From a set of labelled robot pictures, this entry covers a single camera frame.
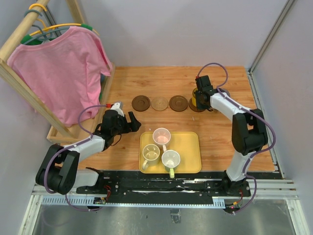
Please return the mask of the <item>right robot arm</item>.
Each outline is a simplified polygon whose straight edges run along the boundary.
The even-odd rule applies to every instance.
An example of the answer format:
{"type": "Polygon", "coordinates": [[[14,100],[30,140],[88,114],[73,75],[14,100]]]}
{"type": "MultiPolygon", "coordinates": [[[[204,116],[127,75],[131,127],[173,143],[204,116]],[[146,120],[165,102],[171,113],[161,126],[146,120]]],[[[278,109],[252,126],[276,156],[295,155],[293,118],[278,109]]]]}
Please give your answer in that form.
{"type": "Polygon", "coordinates": [[[232,122],[231,141],[235,152],[226,170],[228,179],[221,184],[223,193],[232,196],[239,190],[238,182],[246,177],[253,154],[260,152],[268,143],[263,113],[260,109],[242,106],[227,93],[213,88],[207,75],[197,76],[195,81],[197,108],[218,110],[232,122]]]}

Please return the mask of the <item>large brown wooden coaster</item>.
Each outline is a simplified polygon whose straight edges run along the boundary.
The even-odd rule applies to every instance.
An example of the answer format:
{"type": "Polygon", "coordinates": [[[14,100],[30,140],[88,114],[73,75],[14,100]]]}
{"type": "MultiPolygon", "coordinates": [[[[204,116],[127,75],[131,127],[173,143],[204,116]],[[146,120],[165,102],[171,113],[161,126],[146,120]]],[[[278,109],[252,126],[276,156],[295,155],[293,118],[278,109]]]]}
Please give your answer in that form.
{"type": "Polygon", "coordinates": [[[132,100],[132,108],[139,112],[146,111],[150,105],[150,99],[144,95],[138,95],[132,100]]]}

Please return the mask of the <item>purple translucent cup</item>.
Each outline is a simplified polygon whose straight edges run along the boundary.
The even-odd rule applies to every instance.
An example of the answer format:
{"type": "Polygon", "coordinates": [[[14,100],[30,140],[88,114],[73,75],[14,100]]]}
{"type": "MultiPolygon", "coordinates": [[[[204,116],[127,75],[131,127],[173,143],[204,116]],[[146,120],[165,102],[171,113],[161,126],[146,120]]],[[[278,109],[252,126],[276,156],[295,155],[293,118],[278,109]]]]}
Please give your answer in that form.
{"type": "Polygon", "coordinates": [[[220,91],[221,91],[222,93],[226,93],[227,96],[230,96],[230,92],[229,92],[227,89],[220,88],[220,91]]]}

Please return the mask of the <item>yellow translucent cup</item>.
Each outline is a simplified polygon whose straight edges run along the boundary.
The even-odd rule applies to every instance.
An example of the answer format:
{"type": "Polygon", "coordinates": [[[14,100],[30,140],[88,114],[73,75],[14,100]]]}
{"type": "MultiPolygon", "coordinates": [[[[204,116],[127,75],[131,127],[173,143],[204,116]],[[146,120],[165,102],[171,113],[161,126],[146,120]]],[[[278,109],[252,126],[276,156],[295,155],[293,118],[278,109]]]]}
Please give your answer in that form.
{"type": "Polygon", "coordinates": [[[193,104],[193,106],[195,106],[195,107],[197,107],[197,101],[196,101],[196,91],[197,91],[198,89],[197,88],[195,88],[193,91],[192,91],[192,104],[193,104]]]}

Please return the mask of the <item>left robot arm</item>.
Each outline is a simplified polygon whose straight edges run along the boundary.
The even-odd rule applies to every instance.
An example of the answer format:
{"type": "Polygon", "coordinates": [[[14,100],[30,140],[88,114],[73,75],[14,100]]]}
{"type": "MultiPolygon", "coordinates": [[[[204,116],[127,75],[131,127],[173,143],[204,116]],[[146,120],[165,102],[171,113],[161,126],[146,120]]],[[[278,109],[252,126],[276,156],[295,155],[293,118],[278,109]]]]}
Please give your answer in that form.
{"type": "Polygon", "coordinates": [[[37,172],[35,182],[48,193],[67,194],[74,186],[78,164],[93,154],[112,146],[115,136],[137,132],[141,127],[133,112],[128,112],[130,122],[116,110],[106,110],[102,122],[86,139],[68,146],[53,144],[37,172]]]}

